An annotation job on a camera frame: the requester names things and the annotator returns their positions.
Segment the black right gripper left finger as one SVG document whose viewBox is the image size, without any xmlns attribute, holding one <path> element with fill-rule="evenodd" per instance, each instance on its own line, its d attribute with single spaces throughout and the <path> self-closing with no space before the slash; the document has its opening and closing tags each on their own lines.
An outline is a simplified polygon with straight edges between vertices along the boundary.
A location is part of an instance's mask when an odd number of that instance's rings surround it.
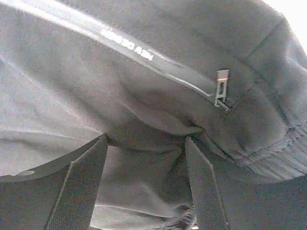
<svg viewBox="0 0 307 230">
<path fill-rule="evenodd" d="M 101 135 L 69 154 L 0 178 L 2 230 L 87 230 L 107 154 Z"/>
</svg>

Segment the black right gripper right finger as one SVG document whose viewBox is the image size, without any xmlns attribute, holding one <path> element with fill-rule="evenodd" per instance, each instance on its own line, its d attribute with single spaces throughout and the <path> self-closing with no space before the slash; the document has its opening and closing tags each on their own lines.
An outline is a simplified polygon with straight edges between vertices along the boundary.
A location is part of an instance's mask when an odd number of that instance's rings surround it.
<svg viewBox="0 0 307 230">
<path fill-rule="evenodd" d="M 280 183 L 244 170 L 185 139 L 193 203 L 201 230 L 304 230 L 307 179 Z"/>
</svg>

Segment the black shorts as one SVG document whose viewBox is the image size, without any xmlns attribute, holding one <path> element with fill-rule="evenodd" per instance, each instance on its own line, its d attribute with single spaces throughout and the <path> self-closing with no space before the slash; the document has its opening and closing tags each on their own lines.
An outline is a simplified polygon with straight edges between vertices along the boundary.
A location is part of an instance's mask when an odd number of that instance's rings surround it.
<svg viewBox="0 0 307 230">
<path fill-rule="evenodd" d="M 107 137 L 89 230 L 199 229 L 185 139 L 307 177 L 307 56 L 262 0 L 3 0 L 0 177 Z"/>
</svg>

